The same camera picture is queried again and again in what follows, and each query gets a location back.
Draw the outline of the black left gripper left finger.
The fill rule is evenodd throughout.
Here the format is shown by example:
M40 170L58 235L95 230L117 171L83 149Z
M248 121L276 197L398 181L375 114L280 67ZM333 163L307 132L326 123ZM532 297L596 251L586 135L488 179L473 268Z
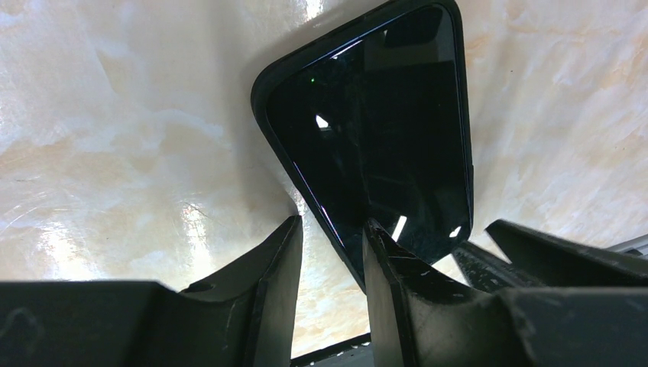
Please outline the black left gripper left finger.
M288 366L303 225L176 292L156 281L1 285L3 366Z

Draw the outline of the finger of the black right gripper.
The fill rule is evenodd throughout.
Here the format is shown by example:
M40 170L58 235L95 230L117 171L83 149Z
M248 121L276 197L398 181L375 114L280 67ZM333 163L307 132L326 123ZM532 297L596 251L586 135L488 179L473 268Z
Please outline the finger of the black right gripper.
M480 291L537 286L536 278L470 242L456 247L452 257L468 284Z
M646 287L647 260L499 219L486 232L511 264L549 287Z

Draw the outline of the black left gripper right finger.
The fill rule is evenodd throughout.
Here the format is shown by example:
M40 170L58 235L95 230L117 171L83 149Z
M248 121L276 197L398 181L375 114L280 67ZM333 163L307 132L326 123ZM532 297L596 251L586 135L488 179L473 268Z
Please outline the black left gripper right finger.
M646 287L480 291L363 230L377 366L645 366Z

